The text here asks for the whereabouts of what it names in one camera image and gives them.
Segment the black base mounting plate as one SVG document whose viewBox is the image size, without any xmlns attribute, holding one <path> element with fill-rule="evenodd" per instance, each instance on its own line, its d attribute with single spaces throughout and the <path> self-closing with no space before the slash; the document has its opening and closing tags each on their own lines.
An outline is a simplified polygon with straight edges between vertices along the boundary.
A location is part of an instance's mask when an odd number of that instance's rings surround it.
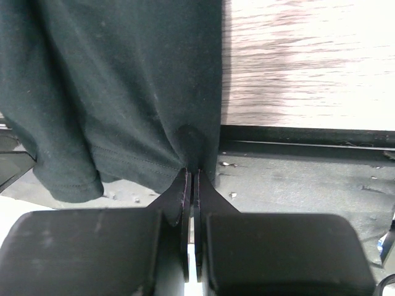
<svg viewBox="0 0 395 296">
<path fill-rule="evenodd" d="M 368 259 L 380 264 L 378 241 L 394 215 L 394 157 L 379 150 L 328 149 L 318 158 L 223 151 L 215 189 L 242 212 L 317 212 L 345 217 Z"/>
</svg>

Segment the black t shirt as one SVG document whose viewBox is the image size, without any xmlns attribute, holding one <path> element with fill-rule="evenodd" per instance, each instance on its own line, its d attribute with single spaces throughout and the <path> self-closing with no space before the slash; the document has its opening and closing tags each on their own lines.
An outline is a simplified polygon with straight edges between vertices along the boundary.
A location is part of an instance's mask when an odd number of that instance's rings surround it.
<svg viewBox="0 0 395 296">
<path fill-rule="evenodd" d="M 215 178 L 221 1 L 2 1 L 1 113 L 60 201 Z"/>
</svg>

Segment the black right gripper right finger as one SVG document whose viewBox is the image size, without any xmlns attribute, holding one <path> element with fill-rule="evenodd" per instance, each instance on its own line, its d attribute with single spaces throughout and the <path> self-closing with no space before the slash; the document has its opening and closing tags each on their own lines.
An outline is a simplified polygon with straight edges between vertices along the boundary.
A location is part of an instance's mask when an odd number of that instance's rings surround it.
<svg viewBox="0 0 395 296">
<path fill-rule="evenodd" d="M 327 213 L 242 213 L 194 175 L 197 279 L 204 295 L 372 295 L 354 228 Z"/>
</svg>

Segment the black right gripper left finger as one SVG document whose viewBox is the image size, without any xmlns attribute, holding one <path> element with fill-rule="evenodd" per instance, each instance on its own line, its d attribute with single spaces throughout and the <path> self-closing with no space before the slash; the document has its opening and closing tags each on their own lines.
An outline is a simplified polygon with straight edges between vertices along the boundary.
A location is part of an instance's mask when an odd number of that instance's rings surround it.
<svg viewBox="0 0 395 296">
<path fill-rule="evenodd" d="M 144 208 L 22 215 L 1 246 L 2 295 L 183 295 L 191 174 Z"/>
</svg>

